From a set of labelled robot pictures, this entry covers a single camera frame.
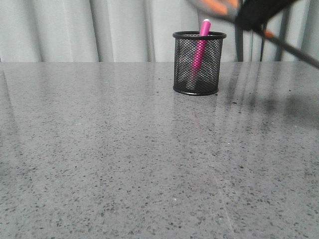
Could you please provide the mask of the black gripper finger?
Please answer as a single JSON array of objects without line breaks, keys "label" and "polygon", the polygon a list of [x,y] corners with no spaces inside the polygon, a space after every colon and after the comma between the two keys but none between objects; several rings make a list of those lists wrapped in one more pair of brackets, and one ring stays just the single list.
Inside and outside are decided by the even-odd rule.
[{"label": "black gripper finger", "polygon": [[235,24],[243,30],[257,29],[294,2],[295,0],[246,0],[235,18]]}]

